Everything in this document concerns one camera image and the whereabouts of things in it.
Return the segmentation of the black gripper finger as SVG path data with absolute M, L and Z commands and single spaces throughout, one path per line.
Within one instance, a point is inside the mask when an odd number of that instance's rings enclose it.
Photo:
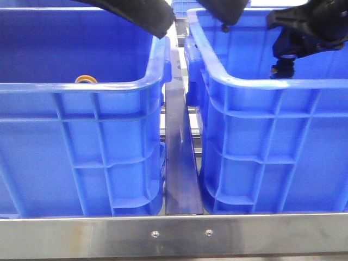
M 161 0 L 94 0 L 83 3 L 123 17 L 157 38 L 165 37 L 175 21 L 173 9 Z
M 223 32 L 228 32 L 229 27 L 239 21 L 248 4 L 248 0 L 199 0 L 198 2 L 214 18 L 222 22 Z

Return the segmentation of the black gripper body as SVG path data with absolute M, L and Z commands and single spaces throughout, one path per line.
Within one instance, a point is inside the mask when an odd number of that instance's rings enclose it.
M 276 58 L 338 51 L 347 42 L 347 1 L 308 1 L 273 10 L 266 17 L 266 28 L 277 27 L 282 30 L 272 47 Z

